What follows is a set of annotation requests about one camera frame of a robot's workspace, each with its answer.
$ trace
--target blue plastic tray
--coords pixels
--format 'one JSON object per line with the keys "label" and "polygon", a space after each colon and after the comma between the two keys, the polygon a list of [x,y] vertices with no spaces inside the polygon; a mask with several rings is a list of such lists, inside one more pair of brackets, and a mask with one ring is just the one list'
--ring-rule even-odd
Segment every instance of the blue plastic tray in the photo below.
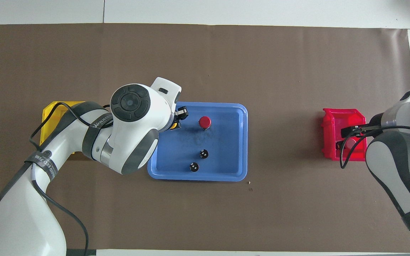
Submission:
{"label": "blue plastic tray", "polygon": [[[159,134],[158,147],[148,161],[148,173],[162,180],[240,181],[248,167],[248,112],[241,104],[178,102],[189,116],[181,128]],[[199,119],[207,116],[211,127],[204,131]],[[199,152],[208,150],[201,159]],[[189,165],[199,164],[192,172]]]}

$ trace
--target circular black button pad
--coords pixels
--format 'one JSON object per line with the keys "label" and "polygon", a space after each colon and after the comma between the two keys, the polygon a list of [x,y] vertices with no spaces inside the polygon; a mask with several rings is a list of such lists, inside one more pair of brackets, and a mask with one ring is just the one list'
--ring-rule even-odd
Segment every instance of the circular black button pad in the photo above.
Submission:
{"label": "circular black button pad", "polygon": [[113,94],[110,108],[118,119],[134,122],[146,115],[150,103],[147,89],[138,84],[129,84]]}

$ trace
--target yellow bin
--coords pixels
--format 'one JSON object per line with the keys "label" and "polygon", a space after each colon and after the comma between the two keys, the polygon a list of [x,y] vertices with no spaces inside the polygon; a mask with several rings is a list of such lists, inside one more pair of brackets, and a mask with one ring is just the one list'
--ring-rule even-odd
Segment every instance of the yellow bin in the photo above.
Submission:
{"label": "yellow bin", "polygon": [[[50,111],[52,111],[53,107],[55,104],[61,101],[54,101],[50,103],[47,107],[44,108],[42,111],[42,121],[47,118],[47,116],[50,114]],[[81,103],[83,101],[63,101],[70,107],[72,107],[75,104]],[[52,114],[50,119],[47,121],[47,123],[44,124],[44,126],[41,129],[41,144],[44,143],[44,141],[47,139],[47,137],[52,133],[52,131],[56,128],[58,123],[60,122],[61,117],[64,115],[64,113],[67,112],[67,108],[64,107],[63,105],[59,105],[56,109],[55,112]]]}

